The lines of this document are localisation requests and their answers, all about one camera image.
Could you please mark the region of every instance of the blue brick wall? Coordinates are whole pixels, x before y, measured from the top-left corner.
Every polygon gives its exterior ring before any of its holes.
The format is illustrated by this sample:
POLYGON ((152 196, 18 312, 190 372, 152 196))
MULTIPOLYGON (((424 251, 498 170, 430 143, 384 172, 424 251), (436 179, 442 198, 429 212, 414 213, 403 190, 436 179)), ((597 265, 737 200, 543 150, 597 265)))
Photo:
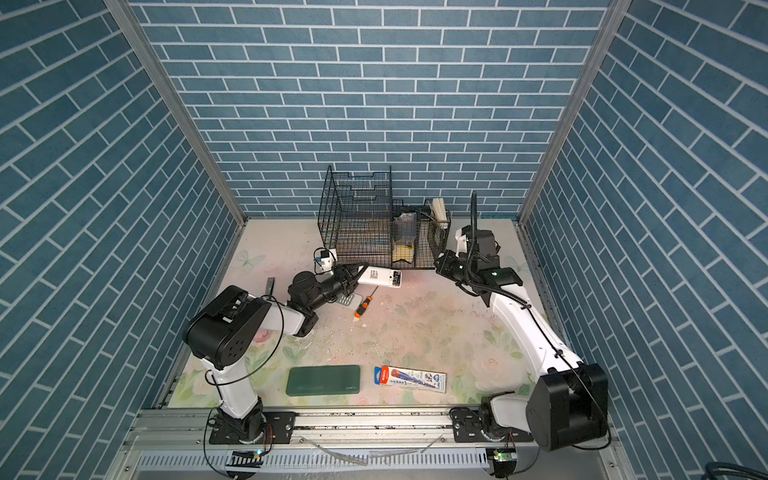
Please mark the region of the blue brick wall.
POLYGON ((329 164, 516 214, 608 2, 131 4, 244 210, 285 217, 329 164))
POLYGON ((101 0, 0 12, 0 478, 91 478, 235 226, 101 0))
POLYGON ((767 6, 634 0, 529 224, 638 477, 768 467, 767 6))

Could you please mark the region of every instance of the black wire basket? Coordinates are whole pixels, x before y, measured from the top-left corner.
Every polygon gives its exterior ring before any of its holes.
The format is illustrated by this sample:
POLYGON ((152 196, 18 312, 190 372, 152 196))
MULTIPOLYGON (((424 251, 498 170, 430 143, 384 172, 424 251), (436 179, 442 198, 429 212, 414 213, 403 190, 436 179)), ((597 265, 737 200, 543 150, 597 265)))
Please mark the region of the black wire basket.
POLYGON ((352 174, 328 167, 317 226, 342 265, 368 262, 398 270, 432 269, 451 228, 429 201, 409 207, 392 198, 391 171, 352 174))

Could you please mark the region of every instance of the screwdriver handle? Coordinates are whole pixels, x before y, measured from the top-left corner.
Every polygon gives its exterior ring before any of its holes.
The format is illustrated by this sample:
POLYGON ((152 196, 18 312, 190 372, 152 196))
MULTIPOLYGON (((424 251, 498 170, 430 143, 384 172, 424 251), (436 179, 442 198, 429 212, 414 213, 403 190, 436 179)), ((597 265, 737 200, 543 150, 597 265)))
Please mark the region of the screwdriver handle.
POLYGON ((370 296, 366 297, 365 300, 360 303, 360 306, 357 307, 357 310, 355 310, 355 318, 360 318, 368 308, 368 305, 371 303, 371 300, 373 300, 370 296))

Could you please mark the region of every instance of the floral tabletop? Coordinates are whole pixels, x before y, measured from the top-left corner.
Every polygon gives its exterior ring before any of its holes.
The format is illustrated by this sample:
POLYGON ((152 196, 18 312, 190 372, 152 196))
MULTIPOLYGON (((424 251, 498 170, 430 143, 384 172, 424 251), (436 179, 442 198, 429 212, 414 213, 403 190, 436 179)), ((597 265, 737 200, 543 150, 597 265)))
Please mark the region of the floral tabletop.
MULTIPOLYGON (((542 311, 513 223, 480 220, 479 226, 494 231, 502 246, 502 266, 517 270, 542 311)), ((312 254, 319 245, 314 221, 251 220, 220 290, 238 285, 259 295, 273 276, 275 296, 284 302, 293 275, 312 269, 312 254)), ((356 292, 367 296, 372 291, 373 286, 361 285, 356 292)), ((265 405, 454 405, 477 403, 484 395, 510 390, 530 395, 533 385, 523 353, 501 319, 480 299, 463 294, 433 271, 404 270, 402 287, 379 289, 360 319, 354 318, 353 310, 333 304, 317 313, 319 321, 309 335, 283 336, 275 356, 250 377, 265 405), (360 365, 358 394, 289 397, 285 393, 294 366, 350 364, 360 365), (378 386, 373 368, 383 365, 443 372, 447 392, 378 386)), ((249 371, 267 358, 279 337, 280 332, 258 332, 246 353, 249 371)), ((200 361, 190 356, 169 407, 215 406, 219 397, 204 373, 200 361)))

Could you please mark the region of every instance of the screwdriver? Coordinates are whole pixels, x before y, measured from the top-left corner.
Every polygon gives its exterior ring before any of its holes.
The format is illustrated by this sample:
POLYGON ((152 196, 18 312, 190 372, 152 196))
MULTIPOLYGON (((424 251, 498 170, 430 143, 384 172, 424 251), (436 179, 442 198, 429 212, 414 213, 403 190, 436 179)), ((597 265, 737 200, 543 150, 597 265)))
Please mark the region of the screwdriver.
POLYGON ((360 318, 360 317, 361 317, 361 316, 362 316, 362 315, 363 315, 363 314, 366 312, 366 310, 368 309, 368 305, 370 305, 370 303, 371 303, 371 300, 372 300, 372 298, 373 298, 373 294, 374 294, 374 293, 376 293, 376 291, 377 291, 378 289, 379 289, 379 286, 376 286, 376 288, 375 288, 375 289, 373 289, 373 291, 371 292, 371 294, 370 294, 370 295, 368 295, 368 296, 366 297, 366 299, 365 299, 365 300, 363 300, 363 301, 360 303, 360 306, 358 306, 358 307, 357 307, 357 310, 355 310, 355 318, 360 318))

